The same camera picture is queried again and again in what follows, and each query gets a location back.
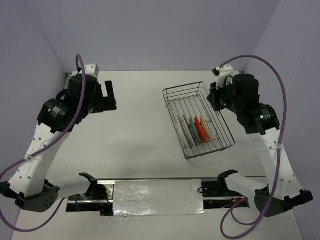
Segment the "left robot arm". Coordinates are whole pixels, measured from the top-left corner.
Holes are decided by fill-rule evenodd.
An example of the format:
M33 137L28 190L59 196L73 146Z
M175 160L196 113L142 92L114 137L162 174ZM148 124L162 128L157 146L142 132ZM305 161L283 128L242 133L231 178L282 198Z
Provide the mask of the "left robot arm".
M14 176L0 184L0 193L15 200L22 210L43 213L59 199L82 195L90 200L98 194L98 180L81 172L75 177L48 180L48 171L75 125L89 114L115 111L113 83L102 85L90 75L77 74L68 87L46 101L37 117L35 134L23 162Z

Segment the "white plate red characters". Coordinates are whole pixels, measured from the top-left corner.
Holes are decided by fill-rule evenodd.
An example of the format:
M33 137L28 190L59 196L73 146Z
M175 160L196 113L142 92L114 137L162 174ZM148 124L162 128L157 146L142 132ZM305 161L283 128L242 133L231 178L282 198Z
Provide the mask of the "white plate red characters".
M179 133L181 135L181 138L183 139L183 142L186 146L189 146L191 147L191 143L187 137L187 134L186 134L186 131L184 129L184 126L183 126L183 123L182 123L182 120L181 120L181 117L179 115L177 115L177 127L178 127L178 130L179 130Z

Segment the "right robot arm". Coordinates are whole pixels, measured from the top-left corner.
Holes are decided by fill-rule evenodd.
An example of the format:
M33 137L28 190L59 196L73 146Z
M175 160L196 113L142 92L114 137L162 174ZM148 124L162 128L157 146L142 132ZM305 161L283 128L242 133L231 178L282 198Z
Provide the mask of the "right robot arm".
M280 143L280 122L275 110L260 102L259 82L251 74L227 74L211 83L208 102L214 111L229 110L237 117L259 153L267 183L260 183L236 170L221 173L218 192L228 196L237 192L254 204L265 217L285 213L313 200L296 178L285 147Z

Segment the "white plate green rim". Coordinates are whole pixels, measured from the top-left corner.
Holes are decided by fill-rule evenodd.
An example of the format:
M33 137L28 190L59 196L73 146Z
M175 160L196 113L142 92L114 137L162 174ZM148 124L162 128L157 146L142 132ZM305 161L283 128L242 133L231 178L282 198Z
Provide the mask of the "white plate green rim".
M186 136L187 136L187 139L189 141L190 146L191 147L195 146L196 145L195 139L192 135L190 126L188 125L187 119L184 114L182 114L182 124L183 124L183 127L184 127L184 130L185 130L185 133L186 133Z

